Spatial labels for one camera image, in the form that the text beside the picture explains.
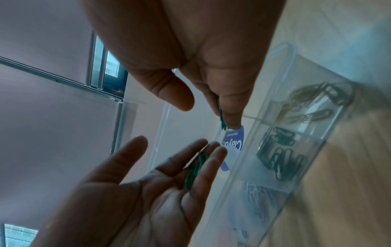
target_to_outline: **metal bar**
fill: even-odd
[[[108,51],[103,47],[101,68],[99,70],[98,89],[103,89],[103,81],[105,80],[106,63]]]
[[[99,96],[102,96],[102,97],[105,97],[105,98],[109,98],[109,99],[114,100],[114,101],[118,101],[118,102],[122,102],[123,101],[123,97],[119,97],[119,96],[116,96],[114,94],[107,93],[107,92],[104,92],[102,90],[99,90],[99,89],[96,89],[96,88],[93,88],[93,87],[88,87],[88,86],[86,86],[86,85],[84,85],[82,83],[78,83],[76,81],[72,81],[72,80],[69,80],[67,78],[60,77],[60,76],[57,76],[55,74],[51,74],[51,73],[48,73],[48,72],[36,69],[36,68],[31,67],[31,66],[27,66],[27,65],[24,65],[22,63],[15,62],[15,61],[9,60],[9,59],[4,58],[4,57],[0,57],[0,64],[3,64],[5,66],[11,67],[11,68],[15,68],[17,70],[21,70],[21,71],[27,72],[29,74],[36,75],[36,76],[39,76],[39,77],[42,77],[42,78],[46,78],[46,79],[49,79],[49,80],[52,80],[52,81],[55,81],[55,82],[58,82],[58,83],[61,83],[61,84],[65,84],[67,86],[75,87],[75,88],[81,89],[83,91],[87,91],[89,93],[92,93],[92,94],[96,94],[96,95],[99,95]]]
[[[91,32],[91,45],[90,53],[88,58],[88,68],[87,68],[87,81],[86,86],[91,86],[91,77],[92,77],[92,67],[94,66],[94,57],[95,57],[95,45],[97,43],[97,36],[94,32]]]
[[[119,123],[121,122],[122,107],[123,107],[123,102],[118,102],[117,114],[115,115],[115,126],[114,126],[113,141],[111,143],[110,154],[113,154],[115,150],[115,144],[118,138]]]
[[[0,247],[6,247],[5,246],[5,228],[4,224],[0,224]]]

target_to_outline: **person's left hand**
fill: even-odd
[[[210,143],[209,159],[187,191],[185,179],[198,158],[184,167],[207,144],[198,140],[139,181],[120,184],[148,146],[145,137],[133,139],[77,186],[31,247],[187,246],[227,154]]]

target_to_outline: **label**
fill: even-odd
[[[242,150],[244,144],[244,126],[239,130],[229,130],[225,133],[224,139],[222,141],[222,145],[232,148],[232,149],[237,149],[237,150]],[[220,169],[224,172],[229,171],[229,168],[225,161],[220,166]]]

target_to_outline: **plastic container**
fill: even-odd
[[[269,52],[257,82],[244,111],[253,125],[240,153],[229,156],[220,194],[211,191],[218,199],[197,246],[259,246],[354,95],[349,80],[290,44]]]

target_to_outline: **person's right hand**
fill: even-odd
[[[106,48],[149,91],[181,110],[205,95],[231,129],[262,67],[285,0],[79,0]]]

